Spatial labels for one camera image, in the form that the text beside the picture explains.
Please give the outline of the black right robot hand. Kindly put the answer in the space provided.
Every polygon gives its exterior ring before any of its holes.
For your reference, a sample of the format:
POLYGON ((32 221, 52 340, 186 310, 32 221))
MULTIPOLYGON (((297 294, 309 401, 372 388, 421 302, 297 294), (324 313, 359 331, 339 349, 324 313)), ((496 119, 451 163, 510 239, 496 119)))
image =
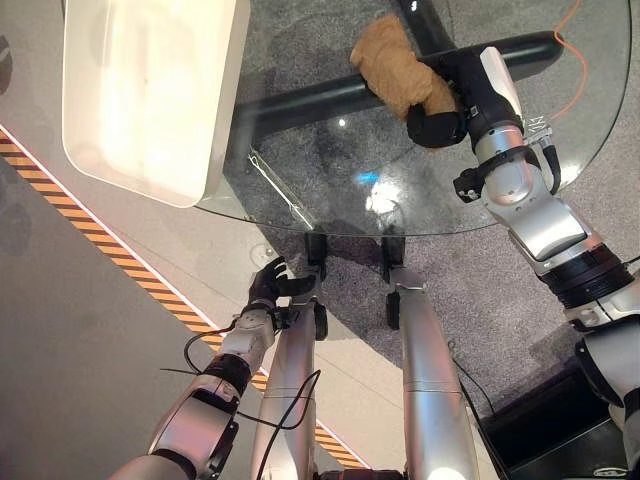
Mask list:
POLYGON ((409 109, 409 138, 425 148, 443 148, 470 137, 476 144, 490 130, 522 128, 522 109, 500 51, 490 45, 450 50, 428 63, 454 96, 454 109, 429 113, 422 105, 409 109))

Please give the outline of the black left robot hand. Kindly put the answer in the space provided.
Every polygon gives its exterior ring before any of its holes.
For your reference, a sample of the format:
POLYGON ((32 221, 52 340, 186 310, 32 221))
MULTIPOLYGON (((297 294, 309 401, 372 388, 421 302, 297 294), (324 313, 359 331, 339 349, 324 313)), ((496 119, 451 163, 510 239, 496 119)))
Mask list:
POLYGON ((296 297, 313 290, 316 282, 314 274, 290 278, 283 256, 269 262, 253 277, 248 291, 248 303, 243 311, 262 309, 271 312, 281 297, 296 297))

